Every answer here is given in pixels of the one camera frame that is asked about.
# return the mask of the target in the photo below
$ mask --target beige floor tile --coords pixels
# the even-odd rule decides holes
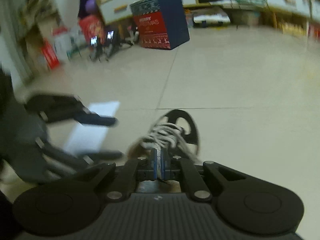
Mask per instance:
[[[268,29],[254,35],[248,29],[231,30],[230,42],[220,43],[226,31],[206,30],[212,38],[206,47],[208,37],[193,33],[179,48],[159,108],[320,104],[320,75],[308,78],[303,41],[280,33],[273,40]]]
[[[304,239],[319,238],[317,107],[186,111],[198,127],[202,161],[215,161],[294,191],[305,206],[297,232]],[[166,112],[158,110],[156,116]]]
[[[71,60],[36,80],[20,98],[40,90],[76,94],[84,104],[118,100],[122,109],[155,109],[176,52],[133,46],[109,62]]]
[[[139,137],[147,134],[153,123],[154,115],[155,110],[149,109],[117,111],[115,117],[118,123],[109,128],[101,150],[119,150],[126,154],[130,145]],[[49,125],[50,142],[62,148],[76,124],[75,121],[68,121]],[[122,165],[125,161],[126,158],[123,158],[116,160],[116,163]]]

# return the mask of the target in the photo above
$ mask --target round black disc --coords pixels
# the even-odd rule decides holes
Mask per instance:
[[[98,197],[80,181],[28,190],[13,205],[15,219],[30,233],[41,236],[76,232],[89,225],[99,210]]]
[[[295,230],[303,204],[292,191],[271,183],[236,182],[218,198],[217,209],[231,225],[257,235]]]

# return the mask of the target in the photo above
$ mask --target white rope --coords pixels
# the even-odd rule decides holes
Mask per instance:
[[[157,151],[157,177],[161,175],[161,148],[179,147],[193,162],[198,162],[198,158],[193,154],[181,136],[183,129],[173,123],[162,123],[154,125],[149,134],[142,137],[141,146],[145,149],[156,149]]]

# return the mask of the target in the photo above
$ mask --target purple ball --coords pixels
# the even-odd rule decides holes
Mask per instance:
[[[89,14],[95,14],[98,11],[96,0],[87,0],[85,3],[85,11]]]

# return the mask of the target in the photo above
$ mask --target christmas gift box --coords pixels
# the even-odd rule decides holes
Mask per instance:
[[[140,0],[130,7],[142,47],[174,49],[190,40],[181,0]]]

